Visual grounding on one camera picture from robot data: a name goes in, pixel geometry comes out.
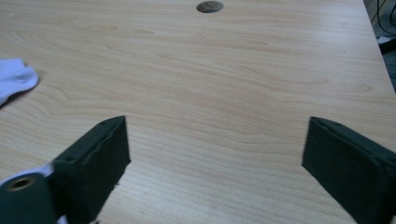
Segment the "white sock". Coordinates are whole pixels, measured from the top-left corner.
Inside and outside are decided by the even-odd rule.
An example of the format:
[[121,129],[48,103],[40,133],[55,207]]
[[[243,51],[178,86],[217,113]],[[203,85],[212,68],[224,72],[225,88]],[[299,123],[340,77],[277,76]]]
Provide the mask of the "white sock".
[[38,81],[38,74],[22,59],[0,60],[0,106],[10,96],[34,88]]

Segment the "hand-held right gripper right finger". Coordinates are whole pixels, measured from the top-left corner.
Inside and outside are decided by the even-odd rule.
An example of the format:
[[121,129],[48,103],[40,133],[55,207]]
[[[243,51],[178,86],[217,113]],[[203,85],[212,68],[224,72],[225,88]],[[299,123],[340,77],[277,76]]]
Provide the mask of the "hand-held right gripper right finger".
[[348,127],[312,117],[302,166],[358,224],[396,216],[396,153]]

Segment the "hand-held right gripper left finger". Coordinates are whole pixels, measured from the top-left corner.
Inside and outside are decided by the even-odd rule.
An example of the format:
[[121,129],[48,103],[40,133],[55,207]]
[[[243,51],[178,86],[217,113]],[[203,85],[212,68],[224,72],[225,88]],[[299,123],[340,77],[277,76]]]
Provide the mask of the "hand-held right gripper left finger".
[[53,160],[55,214],[69,224],[94,221],[130,162],[126,118],[95,125]]

